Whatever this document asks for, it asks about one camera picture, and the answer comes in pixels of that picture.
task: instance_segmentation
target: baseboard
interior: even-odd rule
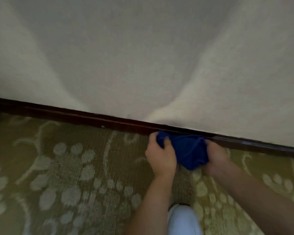
[[[88,113],[78,110],[64,109],[54,106],[45,106],[0,98],[0,112],[68,122],[73,124],[106,127],[139,134],[150,134],[157,130],[165,130],[171,133],[196,134],[206,138],[211,138],[221,146],[227,148],[294,158],[294,147],[287,147],[283,145],[266,143],[246,138],[229,137],[225,135],[207,133],[162,124],[148,123],[138,120],[124,119],[114,116]]]

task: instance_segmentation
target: white shoe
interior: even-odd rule
[[[168,235],[202,235],[198,218],[190,206],[177,204],[169,210]]]

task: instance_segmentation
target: person's right arm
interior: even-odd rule
[[[294,235],[294,202],[267,188],[229,160],[226,151],[207,140],[204,170],[248,213],[266,235]]]

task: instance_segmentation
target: person's left hand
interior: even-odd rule
[[[170,139],[164,140],[165,148],[162,149],[156,141],[158,132],[149,136],[149,144],[145,152],[147,161],[154,171],[155,178],[166,177],[173,179],[176,170],[176,156]]]

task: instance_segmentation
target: cleaning rag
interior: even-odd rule
[[[209,161],[205,138],[197,135],[173,135],[160,130],[156,140],[162,148],[166,137],[171,140],[177,163],[186,169],[195,170]]]

